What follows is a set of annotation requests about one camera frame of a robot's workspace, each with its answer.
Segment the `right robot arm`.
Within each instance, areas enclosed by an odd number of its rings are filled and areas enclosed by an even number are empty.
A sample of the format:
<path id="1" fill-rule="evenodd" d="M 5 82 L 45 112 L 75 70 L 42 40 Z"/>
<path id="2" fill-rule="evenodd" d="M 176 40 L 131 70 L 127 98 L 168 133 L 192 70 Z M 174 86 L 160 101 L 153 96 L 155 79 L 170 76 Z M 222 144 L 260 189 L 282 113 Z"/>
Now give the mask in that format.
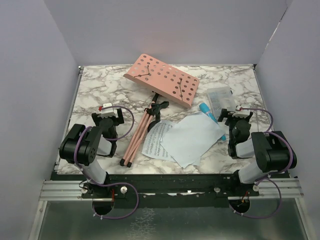
<path id="1" fill-rule="evenodd" d="M 274 174 L 281 174 L 297 165 L 297 156 L 281 131 L 251 132 L 250 119 L 253 108 L 237 106 L 229 111 L 223 108 L 218 122 L 224 119 L 229 128 L 228 155 L 232 159 L 255 158 L 251 164 L 235 171 L 237 179 L 230 182 L 229 189 L 240 196 L 248 184 L 256 184 Z"/>

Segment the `pink folding music stand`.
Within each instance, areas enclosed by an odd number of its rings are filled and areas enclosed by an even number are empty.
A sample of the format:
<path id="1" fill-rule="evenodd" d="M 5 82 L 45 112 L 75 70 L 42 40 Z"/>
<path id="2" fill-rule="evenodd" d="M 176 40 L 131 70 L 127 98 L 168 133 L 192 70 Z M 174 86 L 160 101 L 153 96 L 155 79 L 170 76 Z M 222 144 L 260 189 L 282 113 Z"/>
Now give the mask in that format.
<path id="1" fill-rule="evenodd" d="M 192 107 L 200 81 L 198 78 L 146 53 L 141 54 L 123 76 L 154 93 L 150 105 L 144 109 L 127 150 L 120 160 L 121 166 L 129 168 L 148 132 L 149 124 L 155 120 L 155 115 L 152 116 L 147 113 L 147 110 L 151 109 L 151 104 L 173 101 L 189 109 Z"/>

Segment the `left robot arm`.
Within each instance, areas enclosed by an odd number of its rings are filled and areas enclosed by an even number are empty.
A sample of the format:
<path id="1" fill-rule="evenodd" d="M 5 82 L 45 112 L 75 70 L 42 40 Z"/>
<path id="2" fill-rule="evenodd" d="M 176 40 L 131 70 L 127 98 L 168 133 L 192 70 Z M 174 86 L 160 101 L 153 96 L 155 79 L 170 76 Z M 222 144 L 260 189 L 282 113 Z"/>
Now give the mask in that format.
<path id="1" fill-rule="evenodd" d="M 103 198 L 110 193 L 110 178 L 96 156 L 114 156 L 118 140 L 116 127 L 124 123 L 124 118 L 120 108 L 116 113 L 92 113 L 91 117 L 95 126 L 78 123 L 72 126 L 59 147 L 59 156 L 78 167 L 94 184 L 94 193 Z"/>

